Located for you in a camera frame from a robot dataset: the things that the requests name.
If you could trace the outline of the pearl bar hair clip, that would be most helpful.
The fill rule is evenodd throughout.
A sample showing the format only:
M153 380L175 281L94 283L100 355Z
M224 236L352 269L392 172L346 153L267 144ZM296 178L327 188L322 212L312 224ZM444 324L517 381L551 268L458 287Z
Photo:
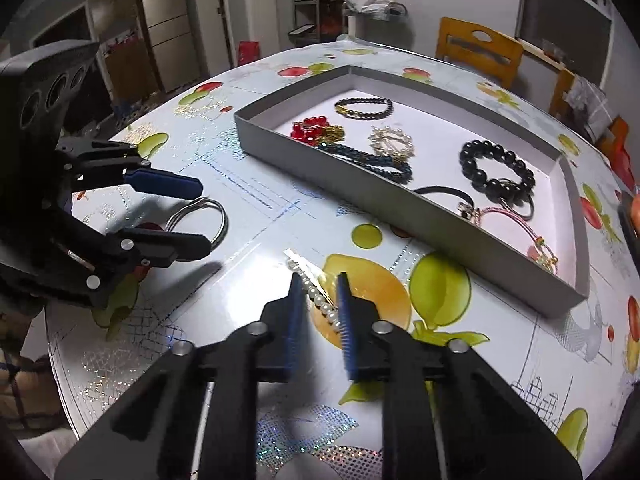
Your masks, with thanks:
M291 248L286 248L283 253L288 268L302 277L304 291L309 300L326 320L332 332L338 334L341 322L338 320L337 306L329 294L329 279L326 274Z

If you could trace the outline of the red apple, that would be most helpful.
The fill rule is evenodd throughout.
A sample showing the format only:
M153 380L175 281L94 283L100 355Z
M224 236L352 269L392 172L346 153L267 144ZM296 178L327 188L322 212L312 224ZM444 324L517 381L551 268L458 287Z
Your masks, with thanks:
M634 227L634 232L640 235L640 194L636 194L631 201L629 219Z

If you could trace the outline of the fruit pattern tablecloth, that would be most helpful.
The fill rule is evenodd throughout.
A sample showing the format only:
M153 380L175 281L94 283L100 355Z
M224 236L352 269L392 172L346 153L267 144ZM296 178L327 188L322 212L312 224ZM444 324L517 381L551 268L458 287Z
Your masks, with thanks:
M228 70L121 128L229 219L207 258L126 281L126 318L54 304L46 326L82 436L172 344L210 344L304 277L291 388L261 386L263 477L368 478L380 387L345 375L334 281L425 342L460 337L590 474L639 383L639 275L620 185L535 105L434 58L350 40Z

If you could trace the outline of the silver wire bangle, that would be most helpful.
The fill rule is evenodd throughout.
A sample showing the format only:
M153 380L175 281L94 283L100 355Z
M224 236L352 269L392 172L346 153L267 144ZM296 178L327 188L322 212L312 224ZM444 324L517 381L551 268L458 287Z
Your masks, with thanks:
M167 232L182 232L194 229L203 231L210 241L210 250L216 249L226 237L229 218L224 206L208 197L191 200L170 216L166 222Z

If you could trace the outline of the left wooden chair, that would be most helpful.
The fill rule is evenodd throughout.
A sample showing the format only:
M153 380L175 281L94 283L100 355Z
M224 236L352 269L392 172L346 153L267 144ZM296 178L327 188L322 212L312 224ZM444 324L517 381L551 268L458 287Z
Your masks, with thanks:
M510 89L520 67L523 46L510 36L449 16L440 19L435 58L478 70Z

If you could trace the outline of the wooden chair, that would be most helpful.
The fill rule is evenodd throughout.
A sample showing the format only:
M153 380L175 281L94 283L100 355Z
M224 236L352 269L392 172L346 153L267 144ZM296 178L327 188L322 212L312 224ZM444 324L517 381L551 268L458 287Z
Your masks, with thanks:
M449 16L440 19L435 58L478 70L510 89L520 67L523 46L510 36Z
M628 124L614 112L603 90L566 68L556 78L548 113L577 132L605 157L626 152Z

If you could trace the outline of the grey shallow cardboard tray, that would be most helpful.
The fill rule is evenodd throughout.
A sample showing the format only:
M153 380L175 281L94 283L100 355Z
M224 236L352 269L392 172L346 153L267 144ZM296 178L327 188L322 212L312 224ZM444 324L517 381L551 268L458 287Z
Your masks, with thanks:
M371 153L372 122L334 110L352 96L392 101L385 125L413 144L407 183L292 138L294 122L324 116L343 127L349 148ZM423 240L540 314L558 318L589 296L587 232L570 164L557 148L493 110L401 76L343 66L273 91L234 119L245 153ZM463 174L460 153L472 141L502 146L533 174L533 218L525 228Z

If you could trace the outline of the silver refrigerator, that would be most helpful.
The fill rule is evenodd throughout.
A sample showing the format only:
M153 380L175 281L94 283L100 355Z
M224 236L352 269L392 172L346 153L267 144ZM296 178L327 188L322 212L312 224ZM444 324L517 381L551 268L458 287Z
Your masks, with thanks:
M142 0L153 58L166 91L198 79L186 0Z

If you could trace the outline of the grey cloth on chair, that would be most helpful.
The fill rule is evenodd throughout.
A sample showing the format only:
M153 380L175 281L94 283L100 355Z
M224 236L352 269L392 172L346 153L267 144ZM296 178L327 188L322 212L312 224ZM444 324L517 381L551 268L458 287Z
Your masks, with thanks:
M606 94L582 76L575 77L565 102L572 110L578 133L590 144L603 136L616 117Z

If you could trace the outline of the right wooden chair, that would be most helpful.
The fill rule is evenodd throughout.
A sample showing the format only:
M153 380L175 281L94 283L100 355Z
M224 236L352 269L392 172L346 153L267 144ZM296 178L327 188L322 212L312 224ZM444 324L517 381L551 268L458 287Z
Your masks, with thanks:
M628 124L614 112L603 90L566 68L556 78L548 113L577 132L605 157L626 152Z

